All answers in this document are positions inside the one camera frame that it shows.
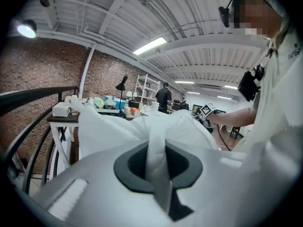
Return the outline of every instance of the man in black shirt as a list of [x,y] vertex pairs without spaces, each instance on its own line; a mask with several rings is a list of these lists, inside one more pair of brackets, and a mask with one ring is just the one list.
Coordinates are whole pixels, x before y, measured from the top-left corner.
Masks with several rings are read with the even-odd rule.
[[167,114],[167,104],[171,102],[171,91],[168,89],[169,84],[163,83],[163,89],[160,89],[156,94],[157,102],[159,103],[159,111]]

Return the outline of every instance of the cardboard box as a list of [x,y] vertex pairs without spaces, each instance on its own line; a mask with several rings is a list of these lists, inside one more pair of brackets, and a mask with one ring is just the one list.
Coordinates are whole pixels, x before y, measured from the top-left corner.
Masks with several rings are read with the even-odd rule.
[[131,108],[131,114],[135,117],[140,115],[140,111],[137,108]]

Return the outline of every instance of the white cloth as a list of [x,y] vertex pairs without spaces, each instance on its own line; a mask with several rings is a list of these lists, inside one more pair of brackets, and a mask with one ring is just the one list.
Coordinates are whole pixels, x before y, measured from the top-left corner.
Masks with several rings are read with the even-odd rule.
[[290,126],[299,126],[303,124],[302,62],[303,54],[300,54],[292,67],[273,90]]
[[155,199],[169,211],[171,183],[165,154],[165,140],[218,150],[214,138],[187,110],[170,116],[143,116],[125,119],[98,114],[93,107],[71,100],[71,107],[80,112],[79,143],[83,157],[126,142],[148,140],[145,179],[155,189]]

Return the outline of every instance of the black rubber opening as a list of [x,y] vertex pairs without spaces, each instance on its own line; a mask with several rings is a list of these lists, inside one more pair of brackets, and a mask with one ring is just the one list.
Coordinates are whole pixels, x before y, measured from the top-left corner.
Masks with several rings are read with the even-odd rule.
[[119,156],[114,163],[114,173],[129,190],[153,194],[153,186],[145,180],[147,144],[143,143]]
[[148,147],[144,147],[143,149],[137,151],[130,156],[127,161],[128,169],[137,177],[142,179],[145,179],[147,148]]
[[[114,163],[114,172],[119,181],[133,192],[154,193],[153,186],[145,180],[145,165],[148,142],[123,153]],[[169,143],[165,147],[172,182],[172,196],[169,216],[177,221],[191,214],[193,210],[182,205],[177,189],[191,187],[202,173],[202,163],[196,156]]]

